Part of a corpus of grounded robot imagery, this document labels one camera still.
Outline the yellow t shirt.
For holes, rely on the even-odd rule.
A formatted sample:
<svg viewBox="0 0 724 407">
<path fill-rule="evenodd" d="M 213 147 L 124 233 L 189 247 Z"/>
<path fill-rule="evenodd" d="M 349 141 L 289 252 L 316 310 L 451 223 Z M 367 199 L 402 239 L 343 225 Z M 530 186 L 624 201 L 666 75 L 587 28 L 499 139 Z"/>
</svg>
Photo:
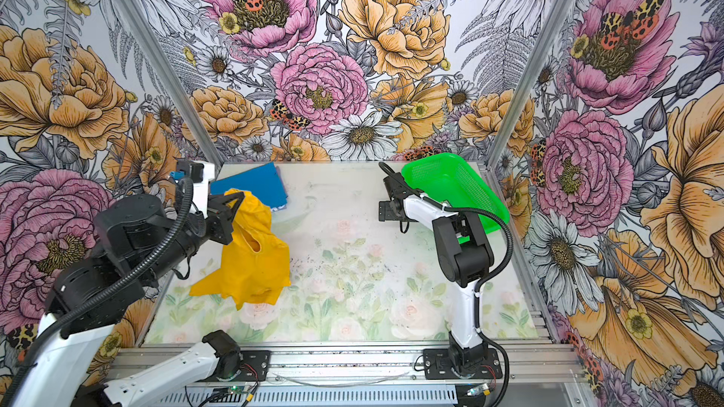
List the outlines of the yellow t shirt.
<svg viewBox="0 0 724 407">
<path fill-rule="evenodd" d="M 231 298 L 237 309 L 247 303 L 275 305 L 291 286 L 290 248 L 271 230 L 272 211 L 252 192 L 232 205 L 232 241 L 224 245 L 220 267 L 195 283 L 190 296 Z"/>
</svg>

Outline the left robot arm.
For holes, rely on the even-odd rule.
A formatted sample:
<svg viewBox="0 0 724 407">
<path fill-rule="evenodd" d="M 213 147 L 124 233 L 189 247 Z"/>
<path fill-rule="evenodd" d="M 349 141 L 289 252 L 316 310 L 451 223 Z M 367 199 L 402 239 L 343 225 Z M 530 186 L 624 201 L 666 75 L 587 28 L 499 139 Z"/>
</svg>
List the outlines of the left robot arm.
<svg viewBox="0 0 724 407">
<path fill-rule="evenodd" d="M 192 213 L 192 179 L 179 181 L 181 203 L 169 220 L 155 196 L 128 196 L 94 220 L 92 255 L 62 271 L 46 301 L 41 329 L 1 401 L 4 406 L 151 406 L 211 376 L 234 376 L 239 346 L 213 332 L 189 350 L 121 380 L 83 387 L 86 370 L 113 328 L 147 288 L 155 288 L 208 241 L 229 244 L 244 192 L 209 196 L 209 213 Z"/>
</svg>

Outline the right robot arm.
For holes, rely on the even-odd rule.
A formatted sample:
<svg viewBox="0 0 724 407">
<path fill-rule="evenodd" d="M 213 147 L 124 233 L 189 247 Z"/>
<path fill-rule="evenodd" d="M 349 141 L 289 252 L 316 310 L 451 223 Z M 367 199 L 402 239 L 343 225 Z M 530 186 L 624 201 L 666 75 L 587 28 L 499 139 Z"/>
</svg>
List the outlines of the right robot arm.
<svg viewBox="0 0 724 407">
<path fill-rule="evenodd" d="M 488 357 L 474 324 L 478 309 L 474 306 L 473 288 L 487 275 L 494 262 L 488 236 L 480 217 L 455 212 L 446 202 L 439 202 L 419 188 L 411 188 L 401 173 L 382 163 L 386 173 L 384 185 L 388 199 L 379 203 L 381 222 L 398 222 L 405 233 L 418 222 L 433 233 L 437 262 L 445 278 L 456 285 L 454 314 L 449 333 L 449 358 L 460 375 L 468 375 Z"/>
</svg>

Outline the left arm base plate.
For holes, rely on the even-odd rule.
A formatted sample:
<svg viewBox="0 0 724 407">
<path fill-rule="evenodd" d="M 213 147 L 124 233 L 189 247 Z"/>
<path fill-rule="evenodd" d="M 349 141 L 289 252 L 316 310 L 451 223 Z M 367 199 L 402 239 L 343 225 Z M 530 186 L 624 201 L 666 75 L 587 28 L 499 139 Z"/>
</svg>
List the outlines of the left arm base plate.
<svg viewBox="0 0 724 407">
<path fill-rule="evenodd" d="M 240 350 L 221 358 L 209 377 L 218 382 L 264 382 L 272 353 L 269 350 Z"/>
</svg>

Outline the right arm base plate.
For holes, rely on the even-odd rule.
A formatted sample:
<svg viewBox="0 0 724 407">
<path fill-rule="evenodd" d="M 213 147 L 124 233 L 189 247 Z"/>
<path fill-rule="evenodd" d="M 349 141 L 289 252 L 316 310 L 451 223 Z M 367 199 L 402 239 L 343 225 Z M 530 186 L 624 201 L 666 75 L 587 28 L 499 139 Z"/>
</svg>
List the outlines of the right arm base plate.
<svg viewBox="0 0 724 407">
<path fill-rule="evenodd" d="M 459 353 L 453 349 L 424 349 L 423 372 L 426 380 L 501 380 L 503 360 L 497 350 L 489 348 L 482 354 L 481 347 L 472 352 Z"/>
</svg>

